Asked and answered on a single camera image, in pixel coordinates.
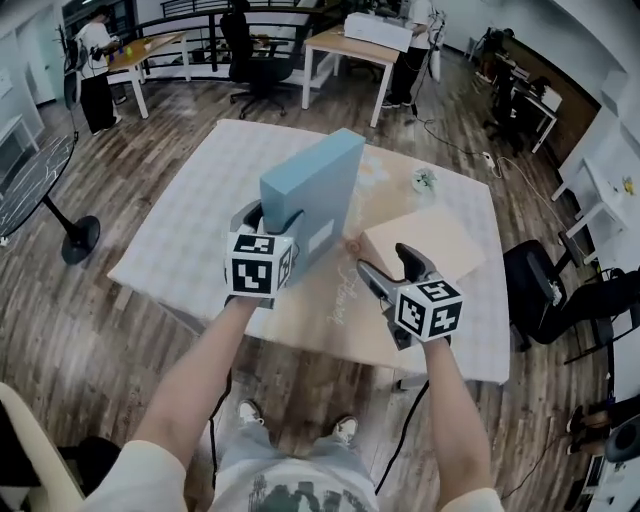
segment person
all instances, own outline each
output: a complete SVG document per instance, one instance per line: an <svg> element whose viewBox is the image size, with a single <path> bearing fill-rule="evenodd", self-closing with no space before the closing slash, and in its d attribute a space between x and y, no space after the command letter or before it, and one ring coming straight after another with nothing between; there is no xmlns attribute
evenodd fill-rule
<svg viewBox="0 0 640 512"><path fill-rule="evenodd" d="M120 122L115 112L111 89L107 81L107 60L105 54L120 45L109 37L105 23L109 18L109 8L101 5L89 17L89 22L80 29L76 39L78 46L87 49L87 62L79 72L80 103L93 135L108 130Z"/></svg>
<svg viewBox="0 0 640 512"><path fill-rule="evenodd" d="M420 74L422 63L429 51L429 24L433 14L430 0L411 0L406 28L413 32L409 49L398 55L393 67L391 93L382 102L382 108L411 106L411 87Z"/></svg>
<svg viewBox="0 0 640 512"><path fill-rule="evenodd" d="M584 407L578 406L567 423L567 434L571 434L571 444L567 455L583 452L592 456L604 455L604 446L611 430L640 414L640 395L620 402L607 402L604 409L584 414Z"/></svg>
<svg viewBox="0 0 640 512"><path fill-rule="evenodd" d="M476 71L476 75L487 83L492 83L495 78L496 53L504 53L502 43L505 36L513 37L513 30L510 28L504 30L489 28L484 36L482 54L480 55L480 70Z"/></svg>
<svg viewBox="0 0 640 512"><path fill-rule="evenodd" d="M186 469L259 301L232 298L162 378L133 440L82 512L186 510ZM487 433L453 353L444 339L424 343L423 349L442 510L502 511L492 489ZM271 446L253 402L240 403L238 423L220 463L210 511L378 510L371 477L349 448L358 426L354 417L340 420L304 460Z"/></svg>

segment graphic t-shirt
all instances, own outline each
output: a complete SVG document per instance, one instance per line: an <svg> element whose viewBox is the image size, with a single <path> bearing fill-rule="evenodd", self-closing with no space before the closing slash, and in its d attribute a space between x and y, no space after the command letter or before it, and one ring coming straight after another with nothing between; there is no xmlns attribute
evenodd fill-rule
<svg viewBox="0 0 640 512"><path fill-rule="evenodd" d="M132 441L79 512L186 512L186 471L172 454ZM378 512L373 484L353 471L297 459L239 462L218 473L209 512ZM493 489L480 489L442 512L503 512Z"/></svg>

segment forearm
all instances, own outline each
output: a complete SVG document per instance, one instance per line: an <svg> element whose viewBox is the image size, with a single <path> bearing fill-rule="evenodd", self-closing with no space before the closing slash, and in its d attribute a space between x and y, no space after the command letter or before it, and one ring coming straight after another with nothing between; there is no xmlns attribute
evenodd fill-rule
<svg viewBox="0 0 640 512"><path fill-rule="evenodd" d="M430 341L423 348L443 506L467 492L492 487L489 439L447 342Z"/></svg>
<svg viewBox="0 0 640 512"><path fill-rule="evenodd" d="M162 446L189 465L258 300L236 298L162 378L134 439Z"/></svg>

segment cardboard box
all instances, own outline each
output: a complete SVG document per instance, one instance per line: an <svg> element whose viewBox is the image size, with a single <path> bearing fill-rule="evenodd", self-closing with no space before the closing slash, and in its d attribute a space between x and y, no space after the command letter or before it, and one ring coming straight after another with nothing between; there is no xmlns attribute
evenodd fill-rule
<svg viewBox="0 0 640 512"><path fill-rule="evenodd" d="M424 254L445 279L457 281L480 266L485 255L453 213L442 205L367 229L360 237L361 257L370 260L394 279L404 277L396 243Z"/></svg>
<svg viewBox="0 0 640 512"><path fill-rule="evenodd" d="M347 16L344 35L406 52L411 44L413 32L393 23L386 23L384 18L379 16L356 12Z"/></svg>

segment black pants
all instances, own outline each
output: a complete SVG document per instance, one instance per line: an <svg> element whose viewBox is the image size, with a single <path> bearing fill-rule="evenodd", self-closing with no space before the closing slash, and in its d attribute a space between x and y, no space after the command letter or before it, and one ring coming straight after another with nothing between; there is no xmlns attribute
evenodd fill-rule
<svg viewBox="0 0 640 512"><path fill-rule="evenodd" d="M111 128L116 118L113 117L111 89L109 89L107 74L85 78L82 80L81 87L80 103L91 133Z"/></svg>
<svg viewBox="0 0 640 512"><path fill-rule="evenodd" d="M392 103L410 103L411 87L413 86L422 61L429 50L422 48L409 48L407 53L398 55L398 60L393 67L393 79L391 80L391 96L388 98Z"/></svg>

